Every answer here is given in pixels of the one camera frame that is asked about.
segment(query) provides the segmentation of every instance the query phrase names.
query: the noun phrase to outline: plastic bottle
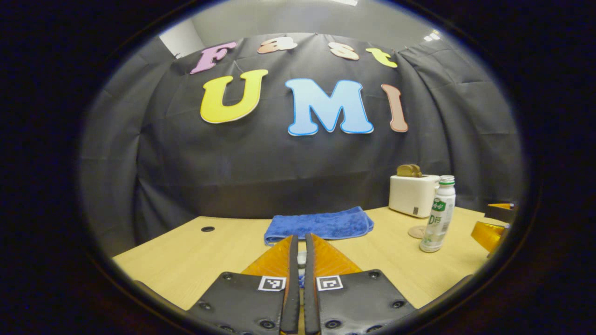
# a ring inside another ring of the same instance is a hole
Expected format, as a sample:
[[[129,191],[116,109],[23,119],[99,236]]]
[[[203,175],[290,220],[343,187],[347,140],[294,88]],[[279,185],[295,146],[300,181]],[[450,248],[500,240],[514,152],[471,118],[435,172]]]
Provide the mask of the plastic bottle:
[[[429,223],[420,241],[420,250],[424,252],[435,252],[443,246],[455,207],[454,185],[454,176],[441,176],[439,179],[439,189],[434,197]]]

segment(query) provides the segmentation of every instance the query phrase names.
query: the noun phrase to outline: folded towel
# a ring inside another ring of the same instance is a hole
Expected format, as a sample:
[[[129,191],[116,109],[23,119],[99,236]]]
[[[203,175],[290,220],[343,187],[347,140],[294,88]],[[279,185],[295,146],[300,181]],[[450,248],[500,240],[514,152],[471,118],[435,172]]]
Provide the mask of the folded towel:
[[[304,240],[311,232],[326,240],[341,240],[363,236],[373,230],[374,222],[360,206],[337,213],[275,215],[267,232],[265,244],[281,241],[290,235]]]

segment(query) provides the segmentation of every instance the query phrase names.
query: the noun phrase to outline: wooden table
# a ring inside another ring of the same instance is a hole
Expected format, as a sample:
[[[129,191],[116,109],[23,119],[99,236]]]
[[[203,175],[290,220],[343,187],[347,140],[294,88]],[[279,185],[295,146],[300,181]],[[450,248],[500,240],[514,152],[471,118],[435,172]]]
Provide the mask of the wooden table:
[[[484,214],[456,207],[443,247],[434,253],[418,248],[408,230],[426,225],[382,207],[366,210],[374,221],[367,235],[330,241],[362,270],[380,269],[416,308],[429,303],[466,275],[476,272],[488,252],[470,236]],[[114,261],[182,309],[189,309],[224,271],[241,272],[270,247],[263,235],[270,219],[225,219],[199,216],[118,256]],[[215,227],[203,232],[202,227]],[[306,250],[304,241],[299,251]]]

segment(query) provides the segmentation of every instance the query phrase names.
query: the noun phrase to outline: light blue letter m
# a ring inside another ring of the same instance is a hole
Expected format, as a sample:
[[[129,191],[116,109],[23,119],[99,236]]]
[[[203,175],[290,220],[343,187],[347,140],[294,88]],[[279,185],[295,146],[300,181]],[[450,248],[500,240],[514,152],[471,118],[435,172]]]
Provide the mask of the light blue letter m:
[[[294,123],[288,127],[292,136],[313,135],[319,127],[311,119],[311,109],[328,132],[332,132],[343,110],[340,128],[349,134],[373,132],[367,119],[360,90],[362,85],[351,80],[337,82],[329,97],[312,79],[290,79],[285,85],[294,93]]]

